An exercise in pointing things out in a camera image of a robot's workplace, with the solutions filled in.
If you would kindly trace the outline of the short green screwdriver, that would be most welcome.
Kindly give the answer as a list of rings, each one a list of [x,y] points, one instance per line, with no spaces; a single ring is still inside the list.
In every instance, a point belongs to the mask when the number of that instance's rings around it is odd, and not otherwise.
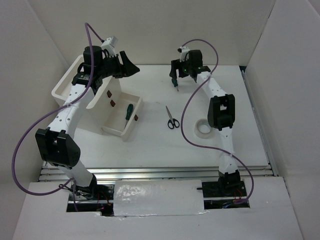
[[[179,91],[178,80],[177,80],[176,78],[172,78],[172,79],[171,79],[171,82],[172,82],[173,86],[175,87],[175,89],[176,89],[177,91]]]

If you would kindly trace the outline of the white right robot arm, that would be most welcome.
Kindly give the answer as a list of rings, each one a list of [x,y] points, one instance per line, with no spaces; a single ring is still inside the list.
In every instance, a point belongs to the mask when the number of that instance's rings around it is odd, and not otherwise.
[[[182,46],[178,52],[180,58],[171,61],[169,76],[175,88],[178,87],[177,78],[190,76],[208,96],[208,125],[221,140],[222,148],[227,151],[219,157],[217,189],[221,195],[229,196],[241,183],[239,169],[233,158],[232,127],[236,118],[235,96],[226,93],[212,77],[210,68],[203,65],[203,55],[200,50],[190,50]]]

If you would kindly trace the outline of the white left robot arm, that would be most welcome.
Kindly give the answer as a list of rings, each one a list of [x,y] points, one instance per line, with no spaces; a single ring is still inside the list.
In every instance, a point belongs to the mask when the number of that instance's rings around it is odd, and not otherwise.
[[[35,139],[40,156],[74,179],[76,191],[88,200],[97,197],[97,178],[81,163],[81,149],[74,141],[83,127],[98,134],[110,133],[126,141],[142,109],[142,98],[125,93],[120,79],[139,72],[125,51],[111,47],[86,47],[53,90],[56,99],[65,94],[62,109]]]

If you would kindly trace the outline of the clear tape roll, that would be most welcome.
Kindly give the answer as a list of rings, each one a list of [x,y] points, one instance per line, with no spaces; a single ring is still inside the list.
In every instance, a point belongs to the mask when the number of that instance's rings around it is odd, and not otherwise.
[[[210,127],[207,119],[199,119],[194,127],[194,134],[200,139],[210,139],[213,129]]]

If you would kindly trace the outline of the white drawer cabinet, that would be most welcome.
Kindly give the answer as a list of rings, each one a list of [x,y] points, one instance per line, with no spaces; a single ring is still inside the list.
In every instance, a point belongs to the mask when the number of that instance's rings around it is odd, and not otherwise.
[[[62,106],[67,100],[73,77],[83,61],[83,56],[78,56],[51,91],[51,95],[59,106]],[[82,117],[77,127],[96,134],[102,134],[103,126],[105,126],[114,108],[118,106],[121,93],[119,79],[112,76],[104,78],[102,86],[98,89],[93,100],[88,104],[86,110],[82,112]]]

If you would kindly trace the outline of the long green screwdriver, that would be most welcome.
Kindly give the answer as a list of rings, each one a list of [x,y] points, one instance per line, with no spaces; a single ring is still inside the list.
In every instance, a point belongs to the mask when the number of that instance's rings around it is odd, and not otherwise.
[[[125,125],[124,125],[124,129],[126,128],[131,116],[132,116],[132,113],[133,113],[133,110],[134,110],[134,105],[132,103],[130,103],[128,106],[127,106],[127,109],[126,109],[126,116],[125,116]]]

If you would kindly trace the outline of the white drawer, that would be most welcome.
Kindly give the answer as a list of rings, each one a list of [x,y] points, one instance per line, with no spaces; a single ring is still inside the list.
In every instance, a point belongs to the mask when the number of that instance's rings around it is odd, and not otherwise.
[[[126,128],[124,128],[127,107],[129,104],[133,104],[134,108],[130,120],[126,125]],[[105,133],[118,136],[123,142],[126,142],[136,123],[140,119],[140,113],[144,105],[143,98],[141,96],[121,92],[117,98],[114,94],[111,96],[109,105],[111,107],[111,112],[102,126],[102,130]]]

